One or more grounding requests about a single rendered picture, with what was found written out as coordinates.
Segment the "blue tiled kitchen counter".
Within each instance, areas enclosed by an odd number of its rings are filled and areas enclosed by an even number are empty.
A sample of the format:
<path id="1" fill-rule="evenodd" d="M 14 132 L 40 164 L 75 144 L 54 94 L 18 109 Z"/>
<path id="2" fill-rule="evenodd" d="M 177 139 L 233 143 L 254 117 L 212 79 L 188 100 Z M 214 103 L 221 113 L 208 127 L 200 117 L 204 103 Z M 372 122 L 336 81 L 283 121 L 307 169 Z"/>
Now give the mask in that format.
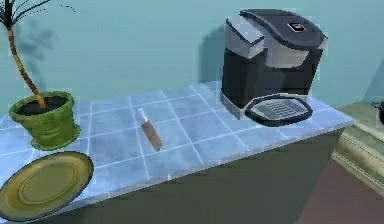
<path id="1" fill-rule="evenodd" d="M 305 121 L 265 127 L 231 115 L 215 82 L 80 102 L 72 149 L 93 160 L 90 184 L 48 217 L 6 224 L 296 224 L 352 123 L 318 100 L 311 107 Z"/>

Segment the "black and grey coffee machine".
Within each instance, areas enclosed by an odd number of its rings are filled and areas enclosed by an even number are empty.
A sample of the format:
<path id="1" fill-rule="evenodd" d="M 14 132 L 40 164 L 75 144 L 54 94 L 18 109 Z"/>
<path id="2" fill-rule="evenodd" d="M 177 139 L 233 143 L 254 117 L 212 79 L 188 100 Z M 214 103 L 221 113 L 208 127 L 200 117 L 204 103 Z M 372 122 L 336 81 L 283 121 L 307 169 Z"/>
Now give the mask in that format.
<path id="1" fill-rule="evenodd" d="M 307 102 L 328 37 L 281 9 L 243 9 L 226 19 L 220 100 L 237 119 L 279 127 L 310 118 Z"/>

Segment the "house plant in green pot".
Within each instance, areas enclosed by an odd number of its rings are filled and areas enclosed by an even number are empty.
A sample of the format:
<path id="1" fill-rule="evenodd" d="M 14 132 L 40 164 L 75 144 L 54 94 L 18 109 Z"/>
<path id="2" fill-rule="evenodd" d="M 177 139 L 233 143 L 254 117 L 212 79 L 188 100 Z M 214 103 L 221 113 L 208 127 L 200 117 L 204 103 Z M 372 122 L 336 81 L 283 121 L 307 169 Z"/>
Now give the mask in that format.
<path id="1" fill-rule="evenodd" d="M 53 151 L 74 142 L 80 135 L 81 128 L 74 121 L 73 96 L 64 91 L 40 92 L 19 57 L 13 27 L 27 13 L 51 0 L 42 0 L 18 13 L 28 1 L 24 0 L 17 7 L 16 0 L 3 0 L 0 3 L 0 24 L 6 29 L 11 55 L 21 77 L 33 93 L 32 96 L 14 103 L 9 109 L 9 116 L 29 133 L 34 148 Z"/>

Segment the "olive green plate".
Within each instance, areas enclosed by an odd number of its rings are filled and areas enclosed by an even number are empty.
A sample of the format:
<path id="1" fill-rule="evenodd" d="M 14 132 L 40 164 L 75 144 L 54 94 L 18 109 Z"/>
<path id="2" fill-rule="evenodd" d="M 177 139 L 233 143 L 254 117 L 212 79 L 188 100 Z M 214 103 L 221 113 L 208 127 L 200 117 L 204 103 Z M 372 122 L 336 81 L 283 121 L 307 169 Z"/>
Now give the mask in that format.
<path id="1" fill-rule="evenodd" d="M 0 188 L 0 217 L 24 222 L 52 214 L 76 199 L 92 179 L 84 153 L 57 152 L 23 166 Z"/>

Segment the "pale green cabinet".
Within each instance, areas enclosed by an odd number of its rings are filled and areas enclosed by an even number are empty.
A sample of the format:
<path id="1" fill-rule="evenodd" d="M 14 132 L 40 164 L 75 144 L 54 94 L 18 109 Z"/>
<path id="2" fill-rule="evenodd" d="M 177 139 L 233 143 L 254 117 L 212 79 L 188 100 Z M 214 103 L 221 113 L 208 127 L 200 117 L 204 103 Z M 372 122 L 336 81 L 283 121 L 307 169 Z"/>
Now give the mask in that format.
<path id="1" fill-rule="evenodd" d="M 346 128 L 332 158 L 384 197 L 384 125 L 372 105 L 356 102 L 338 108 L 354 119 Z"/>

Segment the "brown handled knife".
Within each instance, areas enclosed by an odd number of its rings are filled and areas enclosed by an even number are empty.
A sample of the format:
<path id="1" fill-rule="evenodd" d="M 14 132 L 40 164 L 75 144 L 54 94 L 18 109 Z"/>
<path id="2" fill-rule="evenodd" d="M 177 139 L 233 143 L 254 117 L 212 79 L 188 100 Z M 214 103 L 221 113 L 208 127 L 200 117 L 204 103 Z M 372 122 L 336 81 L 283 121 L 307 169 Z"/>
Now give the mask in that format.
<path id="1" fill-rule="evenodd" d="M 148 119 L 144 109 L 139 107 L 138 112 L 142 118 L 141 128 L 142 128 L 144 134 L 146 135 L 148 141 L 151 143 L 152 147 L 156 151 L 159 151 L 162 148 L 162 141 L 161 141 L 159 135 L 157 134 L 151 121 Z"/>

